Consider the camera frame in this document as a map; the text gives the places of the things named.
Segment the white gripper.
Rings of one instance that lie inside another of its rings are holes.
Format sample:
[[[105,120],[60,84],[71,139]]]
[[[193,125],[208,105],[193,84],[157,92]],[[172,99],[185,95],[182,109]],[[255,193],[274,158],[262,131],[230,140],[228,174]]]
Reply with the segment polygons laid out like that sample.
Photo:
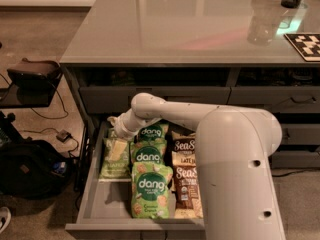
[[[109,116],[107,121],[111,124],[109,135],[111,137],[121,138],[113,139],[111,141],[111,149],[109,154],[109,159],[111,161],[118,161],[127,147],[127,142],[122,140],[127,139],[127,131],[123,122],[118,117]]]

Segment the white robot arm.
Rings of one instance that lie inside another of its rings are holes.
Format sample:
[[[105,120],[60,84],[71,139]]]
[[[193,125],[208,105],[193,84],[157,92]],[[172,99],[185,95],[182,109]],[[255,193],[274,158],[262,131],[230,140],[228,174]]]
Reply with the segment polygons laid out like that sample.
[[[196,133],[206,240],[286,240],[269,166],[282,129],[270,112],[139,93],[128,111],[108,118],[127,140],[160,120]]]

